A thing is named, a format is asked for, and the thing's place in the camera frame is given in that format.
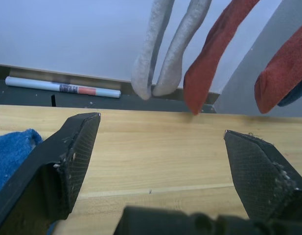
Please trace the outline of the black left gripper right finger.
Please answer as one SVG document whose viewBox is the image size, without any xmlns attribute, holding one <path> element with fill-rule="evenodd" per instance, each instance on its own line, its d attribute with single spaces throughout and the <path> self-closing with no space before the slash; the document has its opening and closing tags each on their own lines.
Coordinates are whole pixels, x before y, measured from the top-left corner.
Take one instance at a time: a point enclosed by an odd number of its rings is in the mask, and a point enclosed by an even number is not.
<svg viewBox="0 0 302 235">
<path fill-rule="evenodd" d="M 236 192 L 250 219 L 302 219 L 302 176 L 271 144 L 227 130 Z"/>
</svg>

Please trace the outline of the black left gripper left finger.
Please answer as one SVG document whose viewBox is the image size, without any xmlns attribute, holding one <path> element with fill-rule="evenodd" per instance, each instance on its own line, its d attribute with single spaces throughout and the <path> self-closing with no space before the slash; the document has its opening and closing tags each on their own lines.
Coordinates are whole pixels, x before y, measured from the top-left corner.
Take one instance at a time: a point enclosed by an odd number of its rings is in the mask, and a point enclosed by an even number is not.
<svg viewBox="0 0 302 235">
<path fill-rule="evenodd" d="M 45 235 L 72 212 L 90 163 L 100 113 L 68 118 L 33 149 L 0 191 L 0 235 Z"/>
</svg>

